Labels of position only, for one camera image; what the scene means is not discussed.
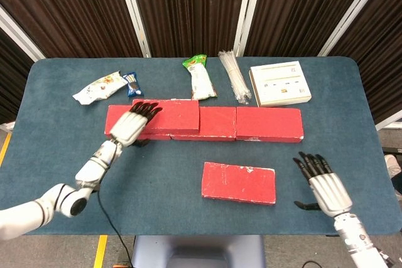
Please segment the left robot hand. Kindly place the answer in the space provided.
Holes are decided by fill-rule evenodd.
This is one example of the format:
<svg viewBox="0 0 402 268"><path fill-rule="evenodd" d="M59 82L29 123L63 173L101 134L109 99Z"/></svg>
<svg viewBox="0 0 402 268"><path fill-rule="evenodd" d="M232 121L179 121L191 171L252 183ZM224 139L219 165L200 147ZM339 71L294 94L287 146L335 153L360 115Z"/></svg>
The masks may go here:
<svg viewBox="0 0 402 268"><path fill-rule="evenodd" d="M123 113L112 126L111 139L122 147L144 146L145 142L136 142L146 125L163 110L157 102L137 102Z"/></svg>

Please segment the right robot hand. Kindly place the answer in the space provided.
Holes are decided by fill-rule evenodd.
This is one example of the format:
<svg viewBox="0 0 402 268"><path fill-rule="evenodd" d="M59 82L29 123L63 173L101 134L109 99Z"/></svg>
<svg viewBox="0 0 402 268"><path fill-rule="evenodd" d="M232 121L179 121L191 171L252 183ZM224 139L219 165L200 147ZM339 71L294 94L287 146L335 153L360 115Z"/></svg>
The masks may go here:
<svg viewBox="0 0 402 268"><path fill-rule="evenodd" d="M332 218L350 212L353 202L326 159L319 154L299 152L299 155L301 159L293 160L307 180L321 211Z"/></svg>

